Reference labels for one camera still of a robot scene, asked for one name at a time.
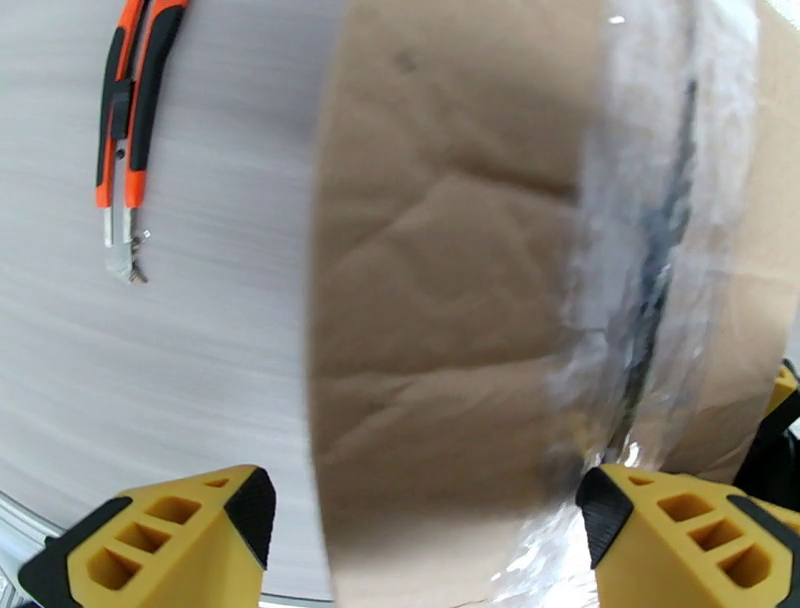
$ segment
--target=knife handle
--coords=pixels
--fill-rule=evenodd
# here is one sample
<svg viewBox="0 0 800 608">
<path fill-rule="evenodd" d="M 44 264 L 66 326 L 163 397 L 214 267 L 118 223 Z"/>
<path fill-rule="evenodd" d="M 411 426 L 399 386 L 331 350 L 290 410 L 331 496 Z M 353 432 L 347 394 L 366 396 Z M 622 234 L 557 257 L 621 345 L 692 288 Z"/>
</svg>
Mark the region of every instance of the knife handle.
<svg viewBox="0 0 800 608">
<path fill-rule="evenodd" d="M 125 205 L 131 209 L 141 206 L 144 200 L 150 142 L 164 67 L 188 4 L 189 0 L 155 0 L 145 30 L 144 52 L 135 85 L 133 124 L 128 143 Z"/>
<path fill-rule="evenodd" d="M 103 77 L 103 96 L 100 107 L 100 145 L 97 154 L 97 206 L 111 207 L 111 174 L 114 165 L 114 137 L 111 133 L 113 100 L 119 92 L 118 81 L 130 77 L 130 60 L 138 34 L 137 24 L 146 0 L 128 0 L 120 15 L 111 41 Z"/>
</svg>

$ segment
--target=metal edge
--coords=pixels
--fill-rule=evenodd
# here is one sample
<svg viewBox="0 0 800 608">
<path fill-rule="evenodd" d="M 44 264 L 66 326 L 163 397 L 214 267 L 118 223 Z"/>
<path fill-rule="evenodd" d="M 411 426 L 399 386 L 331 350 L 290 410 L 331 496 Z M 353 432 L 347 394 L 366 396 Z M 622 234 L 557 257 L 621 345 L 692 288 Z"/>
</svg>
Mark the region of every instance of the metal edge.
<svg viewBox="0 0 800 608">
<path fill-rule="evenodd" d="M 35 555 L 48 536 L 60 536 L 63 530 L 52 522 L 39 517 L 13 498 L 0 492 L 0 577 L 9 585 L 0 593 L 0 608 L 13 608 L 21 600 L 21 589 L 16 581 L 15 570 L 28 557 Z M 311 600 L 261 594 L 259 608 L 328 608 L 332 601 Z"/>
</svg>

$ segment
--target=black rubber tip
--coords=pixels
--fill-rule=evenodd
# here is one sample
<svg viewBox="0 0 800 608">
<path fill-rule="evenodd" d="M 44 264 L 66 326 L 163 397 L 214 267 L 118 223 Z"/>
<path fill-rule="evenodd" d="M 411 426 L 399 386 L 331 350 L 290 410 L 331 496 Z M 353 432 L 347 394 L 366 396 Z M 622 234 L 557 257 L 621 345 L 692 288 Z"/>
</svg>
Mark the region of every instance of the black rubber tip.
<svg viewBox="0 0 800 608">
<path fill-rule="evenodd" d="M 584 476 L 575 502 L 583 511 L 594 570 L 628 522 L 633 513 L 633 502 L 599 468 Z"/>
<path fill-rule="evenodd" d="M 225 512 L 253 555 L 267 569 L 277 496 L 264 469 L 257 469 L 225 505 Z"/>
</svg>

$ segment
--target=black grip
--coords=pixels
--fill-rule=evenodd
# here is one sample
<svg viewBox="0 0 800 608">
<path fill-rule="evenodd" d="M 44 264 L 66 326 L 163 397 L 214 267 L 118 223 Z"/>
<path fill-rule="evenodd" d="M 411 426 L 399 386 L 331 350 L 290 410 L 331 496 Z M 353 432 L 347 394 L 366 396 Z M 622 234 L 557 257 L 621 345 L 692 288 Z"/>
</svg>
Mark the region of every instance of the black grip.
<svg viewBox="0 0 800 608">
<path fill-rule="evenodd" d="M 132 97 L 133 80 L 127 78 L 114 83 L 114 93 L 111 95 L 111 139 L 114 141 L 128 137 Z"/>
<path fill-rule="evenodd" d="M 122 45 L 125 43 L 127 32 L 125 28 L 118 27 L 111 40 L 111 48 L 106 60 L 106 72 L 103 77 L 103 97 L 100 106 L 100 150 L 97 154 L 97 185 L 103 183 L 106 165 L 106 144 L 108 143 L 108 121 L 111 118 L 111 98 L 114 95 L 117 81 L 117 70 L 122 57 Z"/>
<path fill-rule="evenodd" d="M 142 62 L 142 73 L 139 75 L 131 132 L 130 168 L 133 171 L 147 169 L 164 67 L 178 35 L 185 10 L 182 6 L 172 6 L 156 15 L 153 27 L 150 29 L 150 37 L 145 43 L 146 51 Z"/>
<path fill-rule="evenodd" d="M 267 569 L 277 500 L 269 474 L 258 468 L 225 505 L 233 527 L 264 570 Z"/>
<path fill-rule="evenodd" d="M 596 569 L 633 514 L 633 502 L 603 469 L 590 470 L 575 497 L 583 511 L 592 570 Z"/>
<path fill-rule="evenodd" d="M 81 608 L 72 595 L 69 556 L 132 503 L 128 497 L 109 500 L 63 536 L 45 543 L 45 548 L 20 569 L 18 580 L 22 588 L 44 608 Z"/>
</svg>

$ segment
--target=orange utility knife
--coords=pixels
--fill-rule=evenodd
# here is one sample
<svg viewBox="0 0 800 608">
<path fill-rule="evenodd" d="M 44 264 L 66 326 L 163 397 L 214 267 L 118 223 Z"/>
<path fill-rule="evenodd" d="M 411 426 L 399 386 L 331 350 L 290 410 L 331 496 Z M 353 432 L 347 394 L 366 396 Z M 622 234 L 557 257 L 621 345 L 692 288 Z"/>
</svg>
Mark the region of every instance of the orange utility knife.
<svg viewBox="0 0 800 608">
<path fill-rule="evenodd" d="M 135 212 L 144 199 L 164 67 L 189 0 L 150 4 L 150 0 L 128 0 L 122 11 L 108 53 L 100 108 L 97 206 L 104 212 L 106 265 L 129 283 L 146 282 L 136 253 L 147 234 L 135 234 Z M 114 174 L 123 164 L 124 196 L 115 196 Z"/>
</svg>

